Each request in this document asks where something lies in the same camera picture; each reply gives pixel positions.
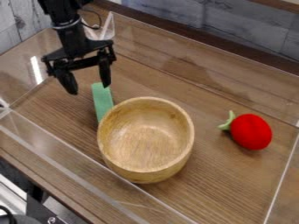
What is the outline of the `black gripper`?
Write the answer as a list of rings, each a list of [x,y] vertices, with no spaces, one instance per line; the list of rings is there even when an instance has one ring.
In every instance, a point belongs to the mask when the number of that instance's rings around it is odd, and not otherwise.
[[[109,67],[116,61],[113,41],[88,39],[80,21],[72,24],[53,24],[52,29],[57,32],[61,48],[41,57],[48,75],[53,76],[55,72],[55,77],[65,91],[76,95],[79,84],[69,71],[99,65],[103,87],[107,88],[111,85]]]

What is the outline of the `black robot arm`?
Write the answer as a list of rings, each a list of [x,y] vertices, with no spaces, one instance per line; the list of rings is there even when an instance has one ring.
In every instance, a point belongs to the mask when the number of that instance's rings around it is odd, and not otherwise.
[[[92,0],[37,0],[43,12],[51,18],[51,28],[56,31],[61,48],[45,54],[41,62],[47,74],[53,76],[71,95],[79,93],[79,84],[72,71],[99,67],[103,87],[111,85],[111,65],[117,60],[113,40],[88,38],[79,10]]]

